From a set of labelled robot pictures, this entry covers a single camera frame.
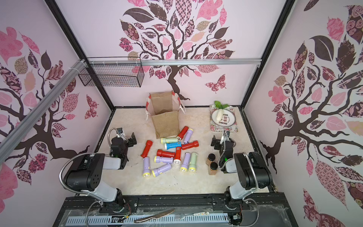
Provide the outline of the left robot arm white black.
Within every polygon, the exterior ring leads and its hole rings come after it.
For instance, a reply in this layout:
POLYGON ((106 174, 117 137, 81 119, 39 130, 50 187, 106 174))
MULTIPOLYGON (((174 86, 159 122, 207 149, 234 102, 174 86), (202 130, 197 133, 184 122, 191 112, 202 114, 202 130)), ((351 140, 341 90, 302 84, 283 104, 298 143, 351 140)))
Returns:
POLYGON ((118 135, 109 139, 110 154, 82 153, 70 159, 61 169, 59 180, 64 189, 75 194, 84 194, 101 203, 126 204, 122 192, 102 179, 103 170, 123 170, 128 159, 128 149, 137 144, 134 133, 125 137, 121 129, 118 135))

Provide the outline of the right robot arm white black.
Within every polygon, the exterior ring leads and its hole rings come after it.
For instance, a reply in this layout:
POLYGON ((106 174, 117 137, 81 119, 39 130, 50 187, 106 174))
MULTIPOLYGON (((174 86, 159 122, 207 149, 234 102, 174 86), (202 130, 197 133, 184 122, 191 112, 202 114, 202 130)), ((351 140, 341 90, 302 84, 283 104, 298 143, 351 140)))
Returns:
POLYGON ((219 158, 209 165, 211 170, 220 170, 225 174, 236 173, 237 182, 227 187, 227 200, 244 200, 259 189, 273 183, 272 174, 259 152, 234 153, 236 142, 223 135, 221 139, 212 138, 211 146, 219 152, 219 158))

